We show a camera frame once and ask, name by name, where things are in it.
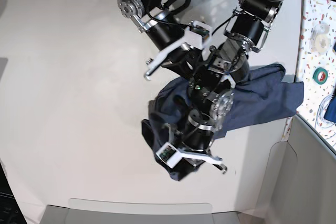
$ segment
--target green tape roll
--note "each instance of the green tape roll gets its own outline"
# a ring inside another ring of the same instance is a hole
[[[328,78],[328,72],[324,68],[318,68],[315,70],[313,79],[317,84],[319,85],[324,84],[327,81],[327,78]]]

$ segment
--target white wall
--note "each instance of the white wall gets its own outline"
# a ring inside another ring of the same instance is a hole
[[[336,223],[336,155],[296,116],[267,224]]]

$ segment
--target confetti pattern paper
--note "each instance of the confetti pattern paper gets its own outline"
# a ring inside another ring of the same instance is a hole
[[[330,26],[327,36],[330,38],[331,48],[324,55],[310,50],[312,31],[321,22]],[[336,2],[330,0],[303,0],[297,81],[305,83],[305,95],[302,105],[298,107],[298,112],[336,149],[336,126],[323,118],[336,83],[336,53],[333,50],[335,42]],[[319,67],[328,71],[328,79],[322,85],[313,80],[313,74]]]

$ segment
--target white tabletop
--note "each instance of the white tabletop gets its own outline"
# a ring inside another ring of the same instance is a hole
[[[217,26],[238,0],[193,0],[183,20]],[[282,63],[295,74],[301,0],[285,0],[252,66]],[[285,120],[245,127],[215,141],[211,165],[173,181],[141,135],[148,101],[176,77],[142,76],[157,52],[122,17],[116,0],[0,0],[0,160],[28,222],[70,198],[212,204],[213,212],[253,209],[271,147]],[[217,33],[215,45],[224,39]]]

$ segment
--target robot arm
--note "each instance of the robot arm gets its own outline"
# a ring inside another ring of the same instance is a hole
[[[239,0],[239,6],[227,20],[227,39],[218,48],[210,46],[206,60],[202,50],[211,41],[213,28],[198,21],[177,22],[174,15],[186,9],[191,0],[184,0],[179,8],[171,10],[176,1],[118,0],[121,14],[139,32],[146,33],[160,51],[154,60],[148,60],[144,77],[149,80],[159,67],[164,67],[189,81],[187,93],[192,105],[187,108],[184,127],[177,129],[176,125],[167,124],[169,141],[156,155],[172,170],[184,159],[187,173],[204,162],[226,172],[222,159],[210,152],[214,133],[222,128],[231,109],[236,83],[249,73],[249,52],[262,50],[283,0]],[[235,21],[228,30],[232,20]]]

